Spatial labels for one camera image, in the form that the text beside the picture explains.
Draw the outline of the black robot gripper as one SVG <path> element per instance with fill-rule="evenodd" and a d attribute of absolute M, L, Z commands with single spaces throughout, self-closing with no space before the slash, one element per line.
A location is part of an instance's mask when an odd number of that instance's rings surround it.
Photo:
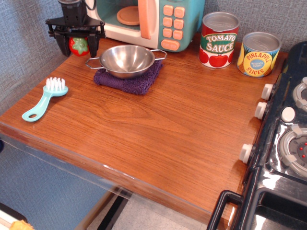
<path fill-rule="evenodd" d="M 90 55 L 94 58 L 99 48 L 100 38 L 105 38 L 105 22 L 91 18 L 87 11 L 94 10 L 96 3 L 89 6 L 84 0 L 60 0 L 63 16 L 54 19 L 47 19 L 48 33 L 50 37 L 55 37 L 57 44 L 63 55 L 69 57 L 69 38 L 66 34 L 78 33 L 81 30 L 88 31 L 87 37 Z"/>

